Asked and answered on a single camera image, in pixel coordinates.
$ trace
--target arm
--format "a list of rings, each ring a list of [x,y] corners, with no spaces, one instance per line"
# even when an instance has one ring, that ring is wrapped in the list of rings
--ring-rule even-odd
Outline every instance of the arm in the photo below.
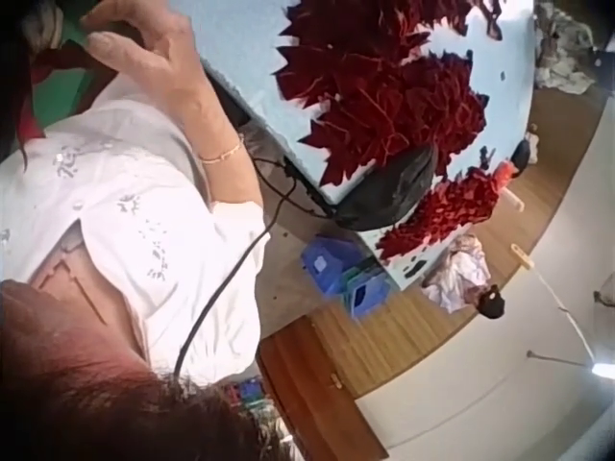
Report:
[[[209,203],[254,202],[262,207],[254,164],[209,83],[204,91],[209,94],[202,97],[203,102],[186,108],[183,116],[184,134],[197,157],[205,160],[201,163],[208,185],[204,199]],[[237,146],[238,150],[216,161]]]
[[[204,161],[208,202],[262,206],[254,166],[205,75],[189,19],[168,10],[164,2],[149,0],[104,0],[82,19],[90,30],[117,21],[136,27],[143,46],[97,32],[88,36],[87,51],[137,82],[183,127]]]

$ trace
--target gold bracelet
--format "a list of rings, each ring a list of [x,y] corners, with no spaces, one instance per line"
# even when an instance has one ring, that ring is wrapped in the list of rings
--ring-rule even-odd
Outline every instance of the gold bracelet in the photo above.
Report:
[[[214,165],[216,163],[220,163],[221,161],[226,160],[232,154],[234,154],[235,152],[239,151],[242,147],[243,147],[243,134],[240,134],[239,135],[239,142],[237,143],[237,145],[234,146],[232,149],[222,153],[222,155],[220,157],[216,157],[216,158],[212,158],[212,159],[199,158],[199,160],[204,165]]]

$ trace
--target finger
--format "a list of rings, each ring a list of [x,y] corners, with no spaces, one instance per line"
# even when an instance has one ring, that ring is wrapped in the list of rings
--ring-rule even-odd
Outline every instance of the finger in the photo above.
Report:
[[[128,22],[142,34],[160,35],[168,27],[168,10],[160,1],[103,0],[82,18],[82,25],[97,30],[117,21]]]
[[[107,67],[133,78],[148,70],[161,68],[165,63],[161,56],[113,32],[97,32],[87,36],[86,50]]]

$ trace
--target wooden floor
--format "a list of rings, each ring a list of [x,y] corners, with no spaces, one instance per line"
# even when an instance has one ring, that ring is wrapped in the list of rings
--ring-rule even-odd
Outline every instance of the wooden floor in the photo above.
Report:
[[[520,214],[501,203],[491,220],[474,229],[500,286],[518,267],[510,244],[529,253],[555,215],[598,126],[604,101],[594,90],[583,96],[551,90],[534,93],[530,123],[540,136],[539,161],[510,186],[526,210]],[[410,287],[360,322],[351,320],[337,303],[310,317],[340,378],[359,398],[430,355],[474,315],[472,310],[443,313]]]

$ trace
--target hand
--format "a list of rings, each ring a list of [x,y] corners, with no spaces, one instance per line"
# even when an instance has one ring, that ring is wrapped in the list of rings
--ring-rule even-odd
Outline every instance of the hand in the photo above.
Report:
[[[102,0],[82,18],[88,30],[126,21],[141,32],[145,47],[112,32],[93,32],[87,51],[139,84],[161,108],[184,123],[209,99],[217,101],[194,45],[190,20],[160,0]]]

